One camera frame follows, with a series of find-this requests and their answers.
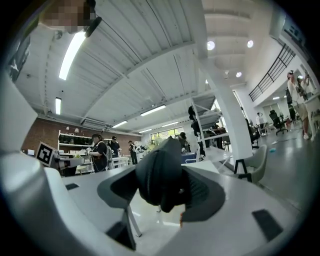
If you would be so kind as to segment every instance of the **black bag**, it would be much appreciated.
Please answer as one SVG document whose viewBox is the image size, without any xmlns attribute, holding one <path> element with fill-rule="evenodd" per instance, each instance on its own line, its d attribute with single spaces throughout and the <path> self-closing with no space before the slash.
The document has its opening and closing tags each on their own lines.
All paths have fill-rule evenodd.
<svg viewBox="0 0 320 256">
<path fill-rule="evenodd" d="M 285 90 L 285 94 L 286 94 L 286 102 L 288 104 L 292 104 L 292 98 L 288 88 Z"/>
</svg>

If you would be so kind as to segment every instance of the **black rectangle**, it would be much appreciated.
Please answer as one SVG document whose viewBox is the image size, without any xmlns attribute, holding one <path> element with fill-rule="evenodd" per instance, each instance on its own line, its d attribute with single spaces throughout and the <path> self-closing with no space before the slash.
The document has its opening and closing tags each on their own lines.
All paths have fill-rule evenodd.
<svg viewBox="0 0 320 256">
<path fill-rule="evenodd" d="M 66 187 L 66 190 L 73 190 L 75 188 L 78 188 L 79 186 L 75 183 L 71 183 L 71 184 L 65 185 L 65 187 Z"/>
<path fill-rule="evenodd" d="M 278 236 L 283 228 L 276 222 L 274 217 L 265 209 L 253 211 L 252 215 L 259 227 L 261 228 L 265 238 L 269 241 Z"/>
</svg>

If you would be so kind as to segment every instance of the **sneaker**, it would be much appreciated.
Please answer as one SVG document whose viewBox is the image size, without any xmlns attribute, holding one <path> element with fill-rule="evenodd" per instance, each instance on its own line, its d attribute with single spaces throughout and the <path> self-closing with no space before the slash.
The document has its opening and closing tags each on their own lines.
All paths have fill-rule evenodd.
<svg viewBox="0 0 320 256">
<path fill-rule="evenodd" d="M 303 138 L 304 138 L 305 140 L 309 140 L 308 134 L 305 133 L 305 134 L 303 135 Z"/>
</svg>

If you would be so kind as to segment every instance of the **railing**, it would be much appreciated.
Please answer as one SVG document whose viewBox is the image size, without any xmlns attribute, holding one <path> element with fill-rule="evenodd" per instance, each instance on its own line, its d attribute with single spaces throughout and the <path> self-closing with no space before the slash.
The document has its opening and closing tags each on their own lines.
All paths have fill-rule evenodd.
<svg viewBox="0 0 320 256">
<path fill-rule="evenodd" d="M 295 53 L 285 44 L 268 72 L 250 92 L 249 96 L 252 101 L 255 101 L 270 85 L 272 85 L 272 83 L 275 82 L 295 56 Z"/>
</svg>

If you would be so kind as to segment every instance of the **brick wall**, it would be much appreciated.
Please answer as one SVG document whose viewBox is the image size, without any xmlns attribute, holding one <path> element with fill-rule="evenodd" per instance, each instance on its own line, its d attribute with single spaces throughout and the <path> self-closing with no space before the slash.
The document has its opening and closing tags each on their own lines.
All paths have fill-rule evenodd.
<svg viewBox="0 0 320 256">
<path fill-rule="evenodd" d="M 91 137 L 93 134 L 100 133 L 97 130 L 91 130 L 83 127 L 77 127 L 77 126 L 68 125 L 60 122 L 37 118 L 24 140 L 22 149 L 37 151 L 40 142 L 48 144 L 49 146 L 57 149 L 59 130 L 61 130 L 61 133 L 63 134 L 65 134 L 66 132 L 73 134 L 75 132 L 75 128 L 79 129 L 78 135 L 80 136 Z M 110 132 L 104 132 L 102 134 L 102 137 L 104 139 L 111 139 L 113 135 L 116 136 L 116 140 L 118 141 L 118 143 L 120 144 L 120 147 L 122 148 L 121 153 L 124 155 L 130 154 L 128 141 L 134 141 L 134 142 L 141 141 L 141 137 L 139 136 L 114 134 Z M 64 150 L 64 152 L 67 152 L 69 150 L 80 150 L 81 148 L 71 147 L 71 146 L 61 146 L 60 149 Z"/>
</svg>

